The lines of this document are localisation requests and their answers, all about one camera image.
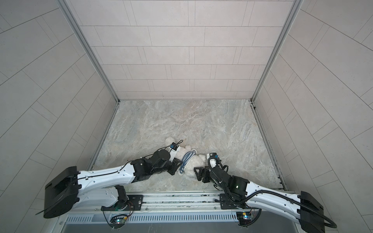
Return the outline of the white teddy bear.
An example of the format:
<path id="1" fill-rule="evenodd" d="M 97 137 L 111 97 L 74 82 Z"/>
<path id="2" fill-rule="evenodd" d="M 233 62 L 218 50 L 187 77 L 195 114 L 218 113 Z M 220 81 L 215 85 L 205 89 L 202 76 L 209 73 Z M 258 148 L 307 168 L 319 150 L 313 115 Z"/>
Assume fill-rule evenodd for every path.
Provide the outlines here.
<path id="1" fill-rule="evenodd" d="M 170 151 L 170 144 L 174 142 L 174 139 L 172 137 L 168 137 L 165 140 L 166 144 L 166 150 L 169 152 Z M 193 148 L 191 145 L 180 145 L 179 144 L 179 152 L 177 153 L 176 157 L 179 160 L 182 160 L 184 155 L 188 152 L 191 151 Z M 207 163 L 207 155 L 206 154 L 198 154 L 193 156 L 191 160 L 188 162 L 188 164 L 185 167 L 185 172 L 182 176 L 190 179 L 196 179 L 196 175 L 194 172 L 194 168 L 197 167 L 205 167 Z"/>

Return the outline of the blue white striped sweater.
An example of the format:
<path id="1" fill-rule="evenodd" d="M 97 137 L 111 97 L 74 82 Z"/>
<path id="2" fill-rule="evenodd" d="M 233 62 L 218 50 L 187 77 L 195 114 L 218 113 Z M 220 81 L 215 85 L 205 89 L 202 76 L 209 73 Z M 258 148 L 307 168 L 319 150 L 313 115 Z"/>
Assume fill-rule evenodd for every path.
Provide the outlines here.
<path id="1" fill-rule="evenodd" d="M 184 174 L 186 165 L 187 165 L 188 162 L 191 160 L 191 158 L 192 158 L 193 156 L 195 156 L 195 155 L 197 155 L 197 151 L 196 151 L 195 149 L 192 149 L 191 151 L 188 151 L 188 152 L 184 155 L 184 157 L 183 157 L 183 159 L 182 159 L 181 166 L 180 166 L 179 171 L 178 171 L 178 173 L 179 173 L 180 175 L 183 175 L 183 174 Z"/>

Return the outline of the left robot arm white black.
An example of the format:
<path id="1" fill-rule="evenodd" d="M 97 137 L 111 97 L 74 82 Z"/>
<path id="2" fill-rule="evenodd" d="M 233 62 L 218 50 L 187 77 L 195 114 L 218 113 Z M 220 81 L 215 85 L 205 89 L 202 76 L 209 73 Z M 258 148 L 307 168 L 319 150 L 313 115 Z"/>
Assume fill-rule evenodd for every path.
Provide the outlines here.
<path id="1" fill-rule="evenodd" d="M 175 156 L 175 150 L 161 149 L 150 158 L 132 160 L 111 169 L 78 171 L 76 166 L 66 168 L 45 186 L 43 217 L 54 218 L 67 213 L 82 204 L 86 199 L 84 195 L 93 190 L 144 181 L 165 171 L 174 175 L 182 164 Z"/>

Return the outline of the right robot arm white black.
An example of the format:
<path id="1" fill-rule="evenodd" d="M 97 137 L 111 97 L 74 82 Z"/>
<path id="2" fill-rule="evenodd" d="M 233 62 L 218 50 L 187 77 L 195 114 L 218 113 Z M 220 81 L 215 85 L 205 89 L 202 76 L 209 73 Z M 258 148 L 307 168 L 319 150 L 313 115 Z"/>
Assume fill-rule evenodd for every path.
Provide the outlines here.
<path id="1" fill-rule="evenodd" d="M 264 188 L 247 179 L 230 176 L 220 167 L 194 168 L 197 180 L 213 182 L 224 193 L 217 200 L 222 209 L 260 209 L 269 211 L 296 223 L 307 233 L 325 232 L 324 207 L 311 194 L 288 194 Z"/>

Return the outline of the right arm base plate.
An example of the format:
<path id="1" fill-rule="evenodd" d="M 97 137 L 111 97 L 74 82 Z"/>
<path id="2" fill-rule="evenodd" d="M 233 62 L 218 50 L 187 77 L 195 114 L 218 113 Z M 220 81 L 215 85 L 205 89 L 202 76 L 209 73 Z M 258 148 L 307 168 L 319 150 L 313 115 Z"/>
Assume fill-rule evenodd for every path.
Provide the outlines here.
<path id="1" fill-rule="evenodd" d="M 220 194 L 218 198 L 214 200 L 214 202 L 220 204 L 220 208 L 222 210 L 233 210 L 233 209 L 242 209 L 242 210 L 255 210 L 256 208 L 251 208 L 247 204 L 235 204 L 231 202 L 231 200 L 224 194 Z"/>

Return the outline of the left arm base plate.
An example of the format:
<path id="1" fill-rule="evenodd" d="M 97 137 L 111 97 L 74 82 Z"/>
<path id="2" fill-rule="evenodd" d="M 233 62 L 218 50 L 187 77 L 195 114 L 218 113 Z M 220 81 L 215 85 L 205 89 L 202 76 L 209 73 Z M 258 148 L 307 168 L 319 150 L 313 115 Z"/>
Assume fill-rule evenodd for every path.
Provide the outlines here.
<path id="1" fill-rule="evenodd" d="M 143 203 L 143 195 L 128 195 L 127 201 L 117 201 L 110 207 L 101 207 L 101 211 L 140 211 Z"/>

